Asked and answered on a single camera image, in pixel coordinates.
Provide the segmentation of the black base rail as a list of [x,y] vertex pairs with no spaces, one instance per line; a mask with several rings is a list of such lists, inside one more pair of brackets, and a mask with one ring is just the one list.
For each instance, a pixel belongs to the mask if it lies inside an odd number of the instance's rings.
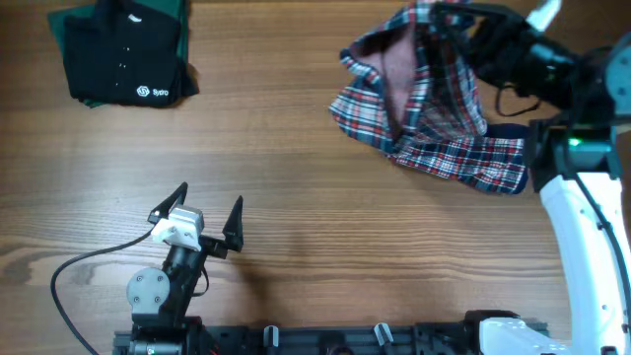
[[474,355],[481,352],[473,331],[462,322],[392,326],[390,340],[378,339],[376,329],[363,327],[281,328],[276,339],[247,326],[208,326],[202,339],[209,354],[222,355]]

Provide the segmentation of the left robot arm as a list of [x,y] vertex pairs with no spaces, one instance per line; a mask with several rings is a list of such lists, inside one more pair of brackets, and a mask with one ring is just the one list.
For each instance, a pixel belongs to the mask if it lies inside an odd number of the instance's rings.
[[219,343],[200,317],[186,312],[191,300],[202,294],[195,290],[206,279],[209,257],[224,259],[244,245],[244,199],[238,197],[222,230],[223,239],[205,236],[203,212],[184,204],[188,184],[182,183],[149,214],[150,237],[170,247],[160,268],[138,271],[126,288],[131,306],[132,330],[118,333],[114,354],[184,355],[219,354]]

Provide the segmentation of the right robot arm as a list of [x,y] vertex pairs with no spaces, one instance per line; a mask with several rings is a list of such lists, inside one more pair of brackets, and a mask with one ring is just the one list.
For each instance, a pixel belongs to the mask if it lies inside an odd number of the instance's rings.
[[560,344],[513,316],[473,317],[480,354],[626,354],[630,350],[630,247],[622,213],[616,130],[630,120],[630,39],[577,54],[545,35],[560,10],[527,16],[491,4],[439,3],[432,24],[475,75],[557,108],[528,125],[525,161],[556,236],[572,313]]

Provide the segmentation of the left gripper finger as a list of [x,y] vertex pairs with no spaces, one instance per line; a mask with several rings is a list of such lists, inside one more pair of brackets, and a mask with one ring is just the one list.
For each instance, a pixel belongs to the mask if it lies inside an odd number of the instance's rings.
[[185,201],[187,191],[188,183],[184,181],[172,194],[151,210],[147,221],[158,223],[161,219],[167,218],[175,206],[181,205]]
[[227,249],[236,252],[241,252],[244,246],[243,207],[244,199],[240,195],[222,231]]

